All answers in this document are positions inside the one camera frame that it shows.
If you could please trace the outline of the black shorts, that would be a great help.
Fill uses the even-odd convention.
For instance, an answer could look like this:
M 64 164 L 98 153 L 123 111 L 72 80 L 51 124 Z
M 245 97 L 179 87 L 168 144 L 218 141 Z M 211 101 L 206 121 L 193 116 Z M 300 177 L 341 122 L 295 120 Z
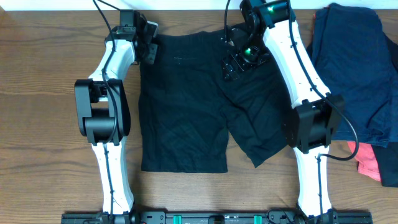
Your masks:
M 225 173 L 229 138 L 254 166 L 286 146 L 290 98 L 277 64 L 226 79 L 221 61 L 233 48 L 223 36 L 218 30 L 155 38 L 155 62 L 140 65 L 143 171 Z

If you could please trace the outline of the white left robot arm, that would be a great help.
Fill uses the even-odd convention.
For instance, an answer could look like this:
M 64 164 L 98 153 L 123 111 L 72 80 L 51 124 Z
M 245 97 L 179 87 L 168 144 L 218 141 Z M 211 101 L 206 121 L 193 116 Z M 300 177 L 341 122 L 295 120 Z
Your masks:
M 131 116 L 124 80 L 134 63 L 154 63 L 157 45 L 152 43 L 158 25 L 132 9 L 121 9 L 119 25 L 109 30 L 105 52 L 97 69 L 75 82 L 78 126 L 87 138 L 99 165 L 103 210 L 75 223 L 132 223 L 134 196 L 129 186 L 125 159 Z

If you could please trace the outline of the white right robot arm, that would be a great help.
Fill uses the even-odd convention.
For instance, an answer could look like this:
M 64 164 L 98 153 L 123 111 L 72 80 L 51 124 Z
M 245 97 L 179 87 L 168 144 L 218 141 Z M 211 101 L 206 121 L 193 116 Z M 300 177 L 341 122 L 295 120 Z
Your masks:
M 236 80 L 243 72 L 275 60 L 290 98 L 282 129 L 297 160 L 298 209 L 307 223 L 331 222 L 326 155 L 344 101 L 332 95 L 318 76 L 289 1 L 247 0 L 239 7 L 249 34 L 239 38 L 236 30 L 224 30 L 225 39 L 236 47 L 222 61 L 224 79 Z

